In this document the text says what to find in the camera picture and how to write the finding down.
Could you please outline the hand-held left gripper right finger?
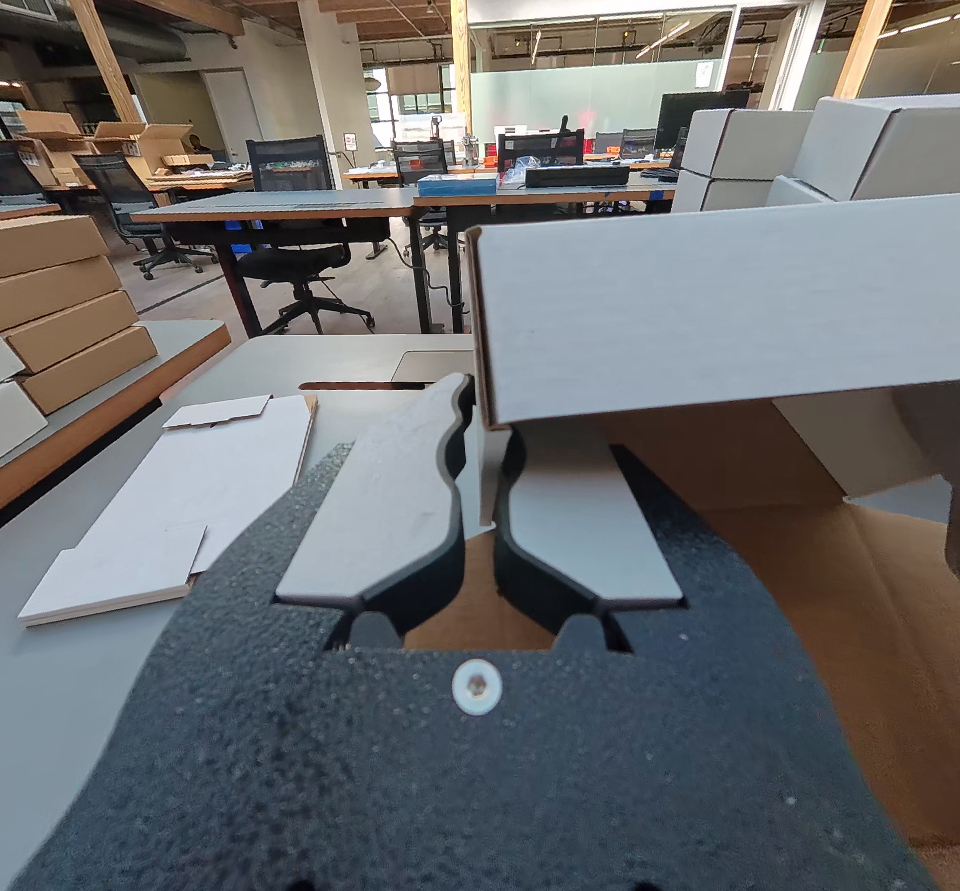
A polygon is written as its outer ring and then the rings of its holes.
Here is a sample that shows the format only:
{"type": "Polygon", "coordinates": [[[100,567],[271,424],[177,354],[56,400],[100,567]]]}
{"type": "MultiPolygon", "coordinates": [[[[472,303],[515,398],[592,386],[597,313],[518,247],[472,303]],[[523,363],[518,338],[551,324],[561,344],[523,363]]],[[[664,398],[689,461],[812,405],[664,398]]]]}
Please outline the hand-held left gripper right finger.
{"type": "Polygon", "coordinates": [[[684,593],[600,426],[514,425],[495,506],[499,593],[557,635],[588,615],[673,608],[684,593]]]}

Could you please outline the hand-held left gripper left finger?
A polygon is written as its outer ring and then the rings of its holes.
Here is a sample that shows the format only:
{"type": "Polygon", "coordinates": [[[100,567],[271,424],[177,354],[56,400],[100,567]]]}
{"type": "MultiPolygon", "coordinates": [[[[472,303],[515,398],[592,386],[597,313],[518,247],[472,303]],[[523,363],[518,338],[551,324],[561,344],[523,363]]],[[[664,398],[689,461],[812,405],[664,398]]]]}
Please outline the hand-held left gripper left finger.
{"type": "Polygon", "coordinates": [[[453,372],[353,442],[294,557],[277,602],[385,616],[405,635],[447,607],[465,576],[456,479],[474,378],[453,372]]]}

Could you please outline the white cardboard box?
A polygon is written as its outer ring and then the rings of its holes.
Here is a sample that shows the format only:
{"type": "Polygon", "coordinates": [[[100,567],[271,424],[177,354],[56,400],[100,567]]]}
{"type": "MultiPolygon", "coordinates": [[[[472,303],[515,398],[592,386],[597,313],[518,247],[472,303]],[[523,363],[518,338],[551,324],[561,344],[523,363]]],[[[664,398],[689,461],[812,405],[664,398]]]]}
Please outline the white cardboard box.
{"type": "Polygon", "coordinates": [[[47,420],[17,381],[1,383],[1,457],[46,428],[47,420]]]}
{"type": "Polygon", "coordinates": [[[419,745],[402,889],[958,886],[958,579],[941,523],[846,501],[772,398],[958,376],[956,196],[474,239],[484,408],[605,413],[683,590],[494,654],[419,745]]]}

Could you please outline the flat brown cardboard box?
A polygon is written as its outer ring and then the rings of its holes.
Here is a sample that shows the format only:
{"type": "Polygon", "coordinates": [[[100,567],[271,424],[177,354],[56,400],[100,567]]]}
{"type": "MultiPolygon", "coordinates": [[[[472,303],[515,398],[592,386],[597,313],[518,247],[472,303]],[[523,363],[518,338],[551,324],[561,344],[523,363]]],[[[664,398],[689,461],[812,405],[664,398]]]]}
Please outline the flat brown cardboard box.
{"type": "Polygon", "coordinates": [[[128,294],[116,290],[1,332],[27,374],[47,370],[139,320],[128,294]]]}
{"type": "Polygon", "coordinates": [[[17,328],[122,289],[103,255],[1,279],[1,331],[17,328]]]}
{"type": "Polygon", "coordinates": [[[39,411],[49,415],[157,355],[146,326],[134,324],[47,369],[19,374],[15,380],[39,411]]]}
{"type": "Polygon", "coordinates": [[[1,222],[1,279],[109,253],[87,215],[33,215],[1,222]]]}

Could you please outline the blue flat box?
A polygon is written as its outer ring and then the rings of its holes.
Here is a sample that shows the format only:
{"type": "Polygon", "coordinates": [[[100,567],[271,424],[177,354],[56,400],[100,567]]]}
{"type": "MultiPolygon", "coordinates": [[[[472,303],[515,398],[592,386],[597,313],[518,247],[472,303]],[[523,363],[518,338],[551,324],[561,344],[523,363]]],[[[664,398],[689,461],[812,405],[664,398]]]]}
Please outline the blue flat box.
{"type": "Polygon", "coordinates": [[[416,183],[420,198],[486,197],[498,193],[496,172],[431,174],[416,183]]]}

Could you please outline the flat white cardboard box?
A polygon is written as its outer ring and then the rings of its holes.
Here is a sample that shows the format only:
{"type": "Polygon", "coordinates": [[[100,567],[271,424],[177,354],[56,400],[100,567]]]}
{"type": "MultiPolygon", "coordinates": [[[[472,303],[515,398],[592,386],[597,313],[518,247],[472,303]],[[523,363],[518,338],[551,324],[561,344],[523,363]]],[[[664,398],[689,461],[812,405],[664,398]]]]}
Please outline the flat white cardboard box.
{"type": "Polygon", "coordinates": [[[17,381],[1,383],[1,457],[46,428],[47,420],[17,381]]]}

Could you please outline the stack of flat cardboard sheets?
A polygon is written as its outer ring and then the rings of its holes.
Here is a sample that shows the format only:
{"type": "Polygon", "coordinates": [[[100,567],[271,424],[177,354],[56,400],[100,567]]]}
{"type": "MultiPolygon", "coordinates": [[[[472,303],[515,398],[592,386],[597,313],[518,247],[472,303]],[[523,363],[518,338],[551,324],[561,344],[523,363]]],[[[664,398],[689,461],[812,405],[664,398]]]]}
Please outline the stack of flat cardboard sheets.
{"type": "Polygon", "coordinates": [[[270,393],[180,407],[18,614],[25,627],[185,597],[300,476],[318,400],[270,393]]]}

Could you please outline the wood-edged side table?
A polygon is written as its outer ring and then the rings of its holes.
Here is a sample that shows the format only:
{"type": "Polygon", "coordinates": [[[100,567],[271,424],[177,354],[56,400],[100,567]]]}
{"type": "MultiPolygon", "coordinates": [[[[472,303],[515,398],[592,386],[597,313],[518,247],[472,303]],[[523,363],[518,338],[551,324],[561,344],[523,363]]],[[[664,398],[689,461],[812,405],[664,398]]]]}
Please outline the wood-edged side table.
{"type": "Polygon", "coordinates": [[[145,321],[157,355],[47,417],[46,426],[2,457],[1,506],[60,482],[161,405],[161,396],[232,339],[222,321],[145,321]]]}

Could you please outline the long black device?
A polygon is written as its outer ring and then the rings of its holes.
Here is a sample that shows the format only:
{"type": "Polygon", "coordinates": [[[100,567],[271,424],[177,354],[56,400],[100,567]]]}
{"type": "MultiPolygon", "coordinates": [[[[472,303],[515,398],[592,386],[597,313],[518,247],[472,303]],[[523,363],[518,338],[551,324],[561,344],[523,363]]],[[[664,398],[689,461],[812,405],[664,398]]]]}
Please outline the long black device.
{"type": "Polygon", "coordinates": [[[528,167],[525,170],[526,189],[622,189],[629,182],[630,165],[612,164],[554,164],[528,167]]]}

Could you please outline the stack of white boxes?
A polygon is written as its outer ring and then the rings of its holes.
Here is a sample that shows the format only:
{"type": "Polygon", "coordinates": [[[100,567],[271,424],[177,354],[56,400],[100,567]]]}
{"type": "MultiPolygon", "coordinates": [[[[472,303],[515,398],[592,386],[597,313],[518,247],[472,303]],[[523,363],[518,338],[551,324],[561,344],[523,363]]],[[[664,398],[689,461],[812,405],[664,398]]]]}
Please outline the stack of white boxes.
{"type": "Polygon", "coordinates": [[[812,110],[695,112],[675,213],[959,191],[959,95],[823,97],[812,110]]]}

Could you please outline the pile of open brown cartons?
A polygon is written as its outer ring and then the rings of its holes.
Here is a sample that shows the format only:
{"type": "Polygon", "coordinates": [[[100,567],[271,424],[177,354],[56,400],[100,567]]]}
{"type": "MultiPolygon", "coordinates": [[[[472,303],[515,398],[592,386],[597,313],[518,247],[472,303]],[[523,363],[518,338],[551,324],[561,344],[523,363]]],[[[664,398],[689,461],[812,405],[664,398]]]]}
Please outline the pile of open brown cartons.
{"type": "Polygon", "coordinates": [[[192,125],[100,122],[86,134],[66,112],[26,110],[20,119],[24,129],[15,137],[16,147],[43,189],[91,188],[79,164],[82,156],[121,155],[144,184],[175,166],[212,163],[211,157],[188,156],[192,125]]]}

